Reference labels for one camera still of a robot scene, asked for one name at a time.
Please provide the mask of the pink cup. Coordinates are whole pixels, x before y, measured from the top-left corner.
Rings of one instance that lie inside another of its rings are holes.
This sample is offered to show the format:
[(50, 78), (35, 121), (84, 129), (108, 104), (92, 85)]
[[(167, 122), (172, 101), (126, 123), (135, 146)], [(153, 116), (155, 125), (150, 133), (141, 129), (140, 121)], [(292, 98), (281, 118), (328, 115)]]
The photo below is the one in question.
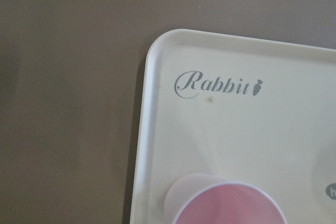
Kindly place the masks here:
[(205, 174), (189, 174), (168, 190), (164, 223), (286, 223), (275, 201), (259, 188)]

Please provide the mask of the cream rabbit tray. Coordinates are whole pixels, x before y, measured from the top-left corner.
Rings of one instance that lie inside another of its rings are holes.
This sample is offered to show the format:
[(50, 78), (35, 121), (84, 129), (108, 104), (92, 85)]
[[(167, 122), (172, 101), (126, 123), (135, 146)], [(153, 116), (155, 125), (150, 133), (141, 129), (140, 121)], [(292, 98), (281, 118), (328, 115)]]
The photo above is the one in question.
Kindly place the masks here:
[(252, 184), (289, 223), (335, 223), (335, 51), (176, 29), (150, 47), (130, 221), (191, 173)]

